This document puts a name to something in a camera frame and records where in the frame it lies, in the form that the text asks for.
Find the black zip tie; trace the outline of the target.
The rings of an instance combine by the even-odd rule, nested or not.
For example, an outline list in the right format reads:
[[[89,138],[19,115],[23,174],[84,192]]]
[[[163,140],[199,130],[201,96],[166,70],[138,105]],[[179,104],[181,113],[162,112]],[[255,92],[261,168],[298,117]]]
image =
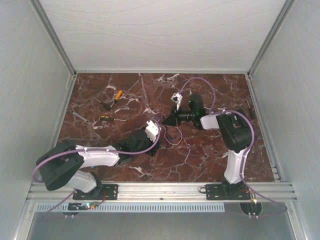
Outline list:
[[[164,152],[162,154],[162,157],[165,157],[167,151],[168,151],[168,128],[166,124],[161,124],[161,128],[163,129],[164,133],[163,133],[163,138],[165,140],[165,148],[164,148]]]

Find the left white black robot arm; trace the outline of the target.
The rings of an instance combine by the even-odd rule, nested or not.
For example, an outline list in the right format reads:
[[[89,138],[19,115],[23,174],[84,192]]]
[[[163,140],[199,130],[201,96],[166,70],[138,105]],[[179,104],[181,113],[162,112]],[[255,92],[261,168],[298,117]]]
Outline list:
[[[32,180],[44,183],[48,191],[69,187],[99,198],[103,187],[99,178],[84,168],[124,165],[142,154],[154,155],[158,148],[160,130],[138,129],[126,139],[105,147],[86,147],[65,140],[42,155],[35,163]]]

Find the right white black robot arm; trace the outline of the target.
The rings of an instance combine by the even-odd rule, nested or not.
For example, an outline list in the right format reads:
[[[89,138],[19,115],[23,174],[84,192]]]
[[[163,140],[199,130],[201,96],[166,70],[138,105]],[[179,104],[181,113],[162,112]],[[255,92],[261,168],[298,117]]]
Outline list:
[[[170,115],[163,121],[165,125],[178,127],[182,122],[192,122],[199,130],[219,129],[223,142],[228,149],[227,167],[221,193],[227,199],[234,198],[243,189],[244,168],[255,131],[244,110],[239,107],[235,111],[206,113],[202,97],[199,94],[189,96],[188,110],[181,108],[183,96],[174,93],[171,100],[176,103]]]

